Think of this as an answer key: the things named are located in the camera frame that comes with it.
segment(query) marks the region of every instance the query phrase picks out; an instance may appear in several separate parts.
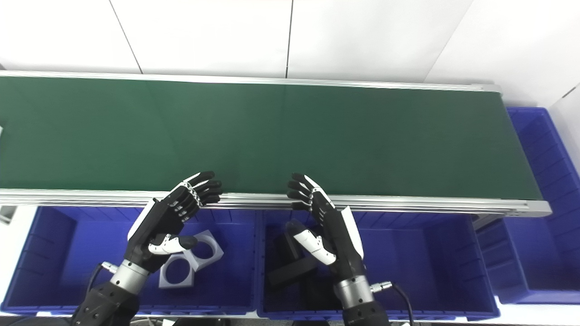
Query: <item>white wall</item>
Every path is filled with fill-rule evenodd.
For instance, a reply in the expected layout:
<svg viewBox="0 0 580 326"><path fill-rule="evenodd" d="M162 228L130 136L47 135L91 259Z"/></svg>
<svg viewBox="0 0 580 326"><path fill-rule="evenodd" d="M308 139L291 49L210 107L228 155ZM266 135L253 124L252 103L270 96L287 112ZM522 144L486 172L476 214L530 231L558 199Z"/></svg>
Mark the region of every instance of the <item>white wall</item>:
<svg viewBox="0 0 580 326"><path fill-rule="evenodd" d="M580 1L475 0L426 82L493 82L549 107L580 82Z"/></svg>
<svg viewBox="0 0 580 326"><path fill-rule="evenodd" d="M576 170L580 171L580 84L548 110Z"/></svg>

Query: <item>black object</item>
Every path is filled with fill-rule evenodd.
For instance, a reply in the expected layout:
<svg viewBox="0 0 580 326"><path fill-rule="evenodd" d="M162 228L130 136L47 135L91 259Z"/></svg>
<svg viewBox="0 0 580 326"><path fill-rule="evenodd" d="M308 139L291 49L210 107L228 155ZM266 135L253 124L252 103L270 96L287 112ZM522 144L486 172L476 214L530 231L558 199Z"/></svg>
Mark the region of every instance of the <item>black object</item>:
<svg viewBox="0 0 580 326"><path fill-rule="evenodd" d="M183 317L175 321L173 326L230 326L228 318L188 318Z"/></svg>
<svg viewBox="0 0 580 326"><path fill-rule="evenodd" d="M288 231L274 239L274 246L280 261L286 265L267 274L266 280L271 289L279 290L299 282L300 295L307 309L338 310L342 307L332 291L331 278L316 277L318 260L310 255L305 257L302 246Z"/></svg>
<svg viewBox="0 0 580 326"><path fill-rule="evenodd" d="M405 300L405 304L407 305L407 311L409 311L409 325L413 326L413 309L411 307L411 301L407 294L397 285L393 283L393 289L397 291L397 293Z"/></svg>
<svg viewBox="0 0 580 326"><path fill-rule="evenodd" d="M90 290L72 315L72 326L129 325L139 310L139 298L106 282Z"/></svg>
<svg viewBox="0 0 580 326"><path fill-rule="evenodd" d="M99 272L101 271L101 269L103 269L102 263L99 263L97 266L95 266L93 273L90 275L89 284L86 286L85 296L89 295L90 289L93 288L93 284L95 283L95 279L99 275Z"/></svg>
<svg viewBox="0 0 580 326"><path fill-rule="evenodd" d="M345 326L387 326L389 317L385 309L377 302L367 302L342 311Z"/></svg>
<svg viewBox="0 0 580 326"><path fill-rule="evenodd" d="M285 288L301 279L316 274L318 261L312 256L301 258L268 273L267 279L272 289Z"/></svg>
<svg viewBox="0 0 580 326"><path fill-rule="evenodd" d="M295 320L292 326L329 326L326 320Z"/></svg>
<svg viewBox="0 0 580 326"><path fill-rule="evenodd" d="M332 277L306 277L300 281L300 297L306 310L340 310L342 304L333 290Z"/></svg>
<svg viewBox="0 0 580 326"><path fill-rule="evenodd" d="M276 252L283 267L268 273L268 285L274 289L285 288L305 277L316 274L318 262L312 256L304 256L302 247L288 233L284 232L274 239Z"/></svg>

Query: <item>robotic hand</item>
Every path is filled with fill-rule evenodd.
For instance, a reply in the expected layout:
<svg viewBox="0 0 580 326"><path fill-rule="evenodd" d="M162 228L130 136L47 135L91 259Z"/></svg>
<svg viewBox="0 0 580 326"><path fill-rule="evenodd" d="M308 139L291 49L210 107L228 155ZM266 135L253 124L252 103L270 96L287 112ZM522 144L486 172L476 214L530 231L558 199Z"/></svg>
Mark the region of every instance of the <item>robotic hand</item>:
<svg viewBox="0 0 580 326"><path fill-rule="evenodd" d="M342 302L346 326L387 326L384 308L375 301L373 292L390 286L389 282L369 286L363 262L363 246L350 207L339 211L324 190L311 178L292 174L288 183L292 209L310 211L324 230L317 236L301 222L292 219L286 229L298 243L320 262L328 265L334 290Z"/></svg>
<svg viewBox="0 0 580 326"><path fill-rule="evenodd" d="M153 198L127 236L124 260L112 279L91 289L73 315L71 325L129 325L139 310L139 294L150 274L159 270L172 253L193 248L197 239L179 236L183 223L206 204L216 203L221 182L211 171L181 183L161 201Z"/></svg>

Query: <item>robotic finger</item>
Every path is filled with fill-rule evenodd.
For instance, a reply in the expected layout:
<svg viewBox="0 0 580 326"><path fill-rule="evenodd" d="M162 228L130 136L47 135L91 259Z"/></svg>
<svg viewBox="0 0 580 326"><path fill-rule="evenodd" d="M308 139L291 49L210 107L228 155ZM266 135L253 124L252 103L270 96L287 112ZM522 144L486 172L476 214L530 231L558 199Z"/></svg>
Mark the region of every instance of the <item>robotic finger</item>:
<svg viewBox="0 0 580 326"><path fill-rule="evenodd" d="M174 234L157 234L151 240L147 249L153 255L171 255L173 253L189 250L197 245L194 236L176 236Z"/></svg>
<svg viewBox="0 0 580 326"><path fill-rule="evenodd" d="M332 253L330 245L321 236L316 236L314 232L307 229L300 221L290 220L286 223L286 231L321 263L330 265L336 261L336 255Z"/></svg>

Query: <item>black cable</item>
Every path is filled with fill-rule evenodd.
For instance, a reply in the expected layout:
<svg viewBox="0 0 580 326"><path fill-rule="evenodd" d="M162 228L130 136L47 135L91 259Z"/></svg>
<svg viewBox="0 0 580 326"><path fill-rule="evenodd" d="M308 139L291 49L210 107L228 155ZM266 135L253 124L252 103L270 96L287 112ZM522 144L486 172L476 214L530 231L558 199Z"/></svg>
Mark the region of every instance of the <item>black cable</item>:
<svg viewBox="0 0 580 326"><path fill-rule="evenodd" d="M95 279L97 278L97 275L99 275L99 272L101 271L101 269L103 269L103 264L99 263L95 267L95 269L93 270L93 274L91 274L90 279L89 279L89 285L86 287L85 297L87 297L89 295L90 289L93 288L93 283L95 283Z"/></svg>
<svg viewBox="0 0 580 326"><path fill-rule="evenodd" d="M411 301L405 292L395 283L393 283L393 289L405 300L407 305L407 310L409 311L409 326L413 326L413 308L411 308Z"/></svg>

